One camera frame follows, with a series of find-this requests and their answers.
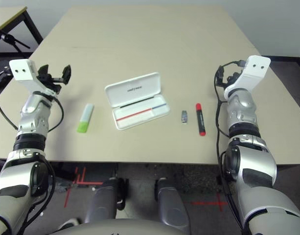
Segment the green highlighter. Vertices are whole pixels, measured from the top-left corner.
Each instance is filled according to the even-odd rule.
[[[80,122],[79,122],[79,125],[78,125],[77,132],[79,132],[79,133],[86,133],[87,132],[90,117],[91,117],[91,114],[92,114],[92,111],[93,111],[93,107],[94,107],[93,104],[87,104],[86,105],[86,107],[85,107],[85,109],[82,113],[82,116],[80,118]]]

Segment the wall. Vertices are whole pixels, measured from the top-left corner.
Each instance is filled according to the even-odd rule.
[[[300,56],[300,0],[0,0],[0,6],[26,5],[43,37],[74,5],[175,3],[220,4],[261,54]],[[11,34],[30,45],[32,50],[36,48],[36,42],[23,23]],[[0,41],[0,52],[8,51],[14,50]]]

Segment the table leg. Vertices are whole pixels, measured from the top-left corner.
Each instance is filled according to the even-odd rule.
[[[37,41],[37,43],[40,44],[43,40],[43,37],[41,36],[40,32],[38,31],[36,25],[30,18],[27,11],[23,12],[23,16],[24,16],[24,23],[26,24],[27,28],[29,29],[29,31],[31,32],[32,36]]]

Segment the table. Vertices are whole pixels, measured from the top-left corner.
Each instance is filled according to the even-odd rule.
[[[22,21],[24,21],[37,43],[40,44],[43,38],[30,18],[26,6],[0,7],[0,30],[8,33]]]
[[[214,73],[232,60],[259,54],[219,6],[79,6],[71,8],[30,57],[60,76],[72,76],[59,99],[65,120],[46,141],[51,161],[216,164]],[[228,76],[237,67],[226,70]],[[104,88],[150,72],[161,74],[168,116],[118,131]],[[11,120],[28,91],[16,81],[0,95]],[[253,98],[261,135],[277,164],[300,164],[300,108],[271,69]],[[198,134],[195,104],[201,102],[206,136]],[[76,132],[87,103],[95,105],[87,133]],[[187,110],[188,124],[181,124]],[[60,118],[53,105],[50,126]],[[222,108],[220,125],[227,131]],[[0,115],[0,158],[12,150],[16,131]],[[221,150],[228,139],[221,137]]]

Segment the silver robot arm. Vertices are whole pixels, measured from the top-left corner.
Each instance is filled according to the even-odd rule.
[[[269,58],[250,56],[241,65],[241,74],[230,77],[228,84],[222,83],[224,70],[220,68],[217,73],[217,85],[224,87],[228,102],[230,138],[222,171],[225,178],[235,181],[244,233],[300,235],[299,209],[285,194],[273,189],[277,165],[259,133],[251,95],[269,64]]]
[[[31,210],[45,199],[46,204],[54,192],[54,171],[44,153],[48,117],[52,101],[57,101],[61,88],[53,83],[67,84],[71,73],[68,66],[63,78],[52,78],[47,66],[38,72],[33,61],[27,59],[10,61],[10,68],[15,80],[29,90],[30,96],[21,111],[13,151],[0,173],[0,234],[23,232],[39,215],[36,213],[28,220]],[[53,185],[47,196],[49,176]]]

